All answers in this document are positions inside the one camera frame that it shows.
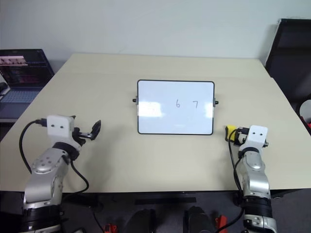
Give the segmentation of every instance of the whiteboard frame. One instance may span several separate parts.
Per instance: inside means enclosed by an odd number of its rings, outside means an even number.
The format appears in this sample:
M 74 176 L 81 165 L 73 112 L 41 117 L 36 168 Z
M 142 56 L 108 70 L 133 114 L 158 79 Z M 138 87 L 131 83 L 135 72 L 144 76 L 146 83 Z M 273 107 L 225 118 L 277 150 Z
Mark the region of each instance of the whiteboard frame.
M 192 83 L 213 83 L 213 118 L 212 118 L 212 132 L 210 134 L 195 134 L 195 133 L 141 133 L 139 132 L 139 115 L 138 115 L 138 105 L 139 105 L 139 89 L 138 83 L 139 81 L 161 81 L 161 82 L 192 82 Z M 160 134 L 160 135 L 212 135 L 214 132 L 214 110 L 215 110 L 215 83 L 213 81 L 192 81 L 192 80 L 159 80 L 159 79 L 139 79 L 137 81 L 137 132 L 139 134 Z

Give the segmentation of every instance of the whiteboard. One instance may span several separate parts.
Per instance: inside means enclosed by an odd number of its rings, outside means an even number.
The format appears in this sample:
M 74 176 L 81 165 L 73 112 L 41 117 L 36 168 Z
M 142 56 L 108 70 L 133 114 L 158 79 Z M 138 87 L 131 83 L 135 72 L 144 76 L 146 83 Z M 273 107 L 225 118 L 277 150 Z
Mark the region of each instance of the whiteboard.
M 213 133 L 213 82 L 139 80 L 137 86 L 139 133 Z

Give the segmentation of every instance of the table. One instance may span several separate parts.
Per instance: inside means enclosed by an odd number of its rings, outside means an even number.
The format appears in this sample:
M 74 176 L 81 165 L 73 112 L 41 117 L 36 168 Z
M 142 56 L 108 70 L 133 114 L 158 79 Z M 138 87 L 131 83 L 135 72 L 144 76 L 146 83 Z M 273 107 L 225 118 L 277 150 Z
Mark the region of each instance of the table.
M 219 104 L 213 135 L 139 134 L 132 103 L 139 79 L 214 81 Z M 75 161 L 89 180 L 88 192 L 234 190 L 226 124 L 269 128 L 263 160 L 271 189 L 311 187 L 311 138 L 257 59 L 72 55 L 1 142 L 1 190 L 24 190 L 30 174 L 20 158 L 19 135 L 31 120 L 51 114 L 76 115 L 83 132 L 102 120 L 99 136 Z M 28 129 L 29 162 L 50 146 L 46 128 Z M 73 192 L 85 184 L 69 169 L 64 186 Z

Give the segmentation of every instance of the laptop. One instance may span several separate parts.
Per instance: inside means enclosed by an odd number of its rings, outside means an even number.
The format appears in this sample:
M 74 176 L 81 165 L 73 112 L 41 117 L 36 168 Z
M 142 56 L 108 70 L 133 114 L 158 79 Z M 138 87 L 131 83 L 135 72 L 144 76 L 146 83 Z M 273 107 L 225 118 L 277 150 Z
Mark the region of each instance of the laptop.
M 18 119 L 54 72 L 41 49 L 0 50 L 0 74 L 10 87 L 0 99 L 0 119 Z

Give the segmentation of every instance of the laptop keyboard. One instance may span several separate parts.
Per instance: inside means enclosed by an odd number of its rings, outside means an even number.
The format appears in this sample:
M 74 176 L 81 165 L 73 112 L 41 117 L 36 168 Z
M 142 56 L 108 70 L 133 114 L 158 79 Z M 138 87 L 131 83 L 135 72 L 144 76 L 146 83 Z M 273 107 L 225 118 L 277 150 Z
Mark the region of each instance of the laptop keyboard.
M 40 91 L 9 91 L 0 101 L 2 103 L 31 103 Z

